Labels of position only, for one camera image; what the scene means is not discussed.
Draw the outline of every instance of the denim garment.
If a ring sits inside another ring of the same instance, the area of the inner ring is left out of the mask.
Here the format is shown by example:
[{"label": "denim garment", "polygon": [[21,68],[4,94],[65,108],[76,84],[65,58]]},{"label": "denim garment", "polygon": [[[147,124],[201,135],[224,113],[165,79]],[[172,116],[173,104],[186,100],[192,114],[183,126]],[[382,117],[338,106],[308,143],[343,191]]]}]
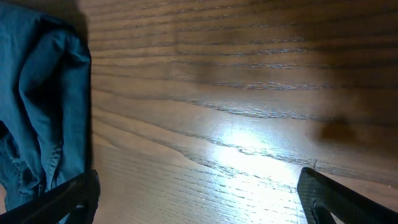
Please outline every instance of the denim garment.
[{"label": "denim garment", "polygon": [[7,210],[85,171],[90,63],[72,26],[0,2],[0,183]]}]

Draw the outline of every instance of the wooden table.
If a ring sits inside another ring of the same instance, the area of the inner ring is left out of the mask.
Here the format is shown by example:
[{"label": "wooden table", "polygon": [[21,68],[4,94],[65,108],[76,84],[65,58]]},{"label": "wooden table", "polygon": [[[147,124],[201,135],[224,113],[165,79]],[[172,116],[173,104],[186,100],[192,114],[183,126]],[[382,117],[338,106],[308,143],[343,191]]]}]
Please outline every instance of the wooden table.
[{"label": "wooden table", "polygon": [[305,166],[398,211],[398,1],[23,4],[88,34],[95,223],[306,223]]}]

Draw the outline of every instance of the tabletop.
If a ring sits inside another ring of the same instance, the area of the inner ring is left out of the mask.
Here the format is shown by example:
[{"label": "tabletop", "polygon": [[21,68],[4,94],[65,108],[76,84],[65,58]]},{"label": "tabletop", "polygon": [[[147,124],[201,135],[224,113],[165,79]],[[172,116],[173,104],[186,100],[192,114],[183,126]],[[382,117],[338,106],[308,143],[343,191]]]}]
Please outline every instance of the tabletop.
[{"label": "tabletop", "polygon": [[398,1],[10,1],[92,56],[95,223],[306,223],[312,167],[398,211]]}]

